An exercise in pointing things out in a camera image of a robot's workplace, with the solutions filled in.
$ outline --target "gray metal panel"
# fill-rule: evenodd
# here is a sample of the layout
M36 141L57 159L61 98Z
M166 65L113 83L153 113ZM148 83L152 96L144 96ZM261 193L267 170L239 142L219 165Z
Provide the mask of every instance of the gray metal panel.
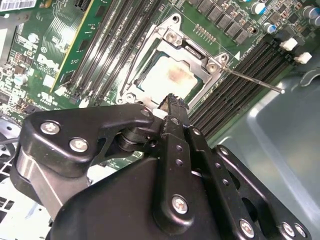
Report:
M320 67L320 51L307 66ZM320 81L299 86L284 79L285 94L268 93L215 144L223 144L320 239Z

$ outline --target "capacitor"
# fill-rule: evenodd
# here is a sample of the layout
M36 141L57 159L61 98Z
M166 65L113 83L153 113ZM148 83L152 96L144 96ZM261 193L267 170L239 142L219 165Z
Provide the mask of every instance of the capacitor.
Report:
M320 26L320 15L314 19L309 19L309 24L319 27Z
M266 22L264 25L263 25L263 30L267 33L267 34L274 34L277 30L277 27L276 25L273 25L269 22Z
M28 35L28 40L33 44L37 44L39 42L39 36L35 33L30 33Z
M251 5L251 13L254 15L261 15L267 10L266 5L263 2L254 2Z
M320 8L313 7L313 6L306 6L303 9L302 15L306 19L315 19L316 17L320 16Z
M22 86L26 84L27 81L28 81L28 77L25 74L16 74L13 79L14 84L18 86Z

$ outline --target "black ram slot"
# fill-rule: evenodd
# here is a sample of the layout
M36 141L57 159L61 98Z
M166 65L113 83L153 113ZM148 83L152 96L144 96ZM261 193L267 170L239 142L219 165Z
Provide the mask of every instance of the black ram slot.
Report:
M271 83L290 65L286 56L264 39L238 64L235 71ZM191 123L209 139L237 114L245 110L249 100L264 88L229 74L191 116Z

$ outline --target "white connector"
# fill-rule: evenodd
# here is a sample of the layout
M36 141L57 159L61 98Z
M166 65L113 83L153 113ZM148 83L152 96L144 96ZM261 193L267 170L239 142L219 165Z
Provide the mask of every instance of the white connector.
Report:
M312 55L309 52L304 52L300 56L296 56L294 60L300 64L306 64L312 58Z
M298 45L298 42L293 38L289 38L287 41L280 43L280 47L287 51L292 51L295 46Z

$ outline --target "white label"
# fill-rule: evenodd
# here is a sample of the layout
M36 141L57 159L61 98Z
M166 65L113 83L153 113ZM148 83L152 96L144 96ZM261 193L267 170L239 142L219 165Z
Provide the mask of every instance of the white label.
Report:
M52 88L52 86L55 83L55 78L52 76L49 76L48 74L45 75L44 79L43 79L43 85L47 86L49 88Z
M0 12L33 8L36 2L37 0L2 0Z

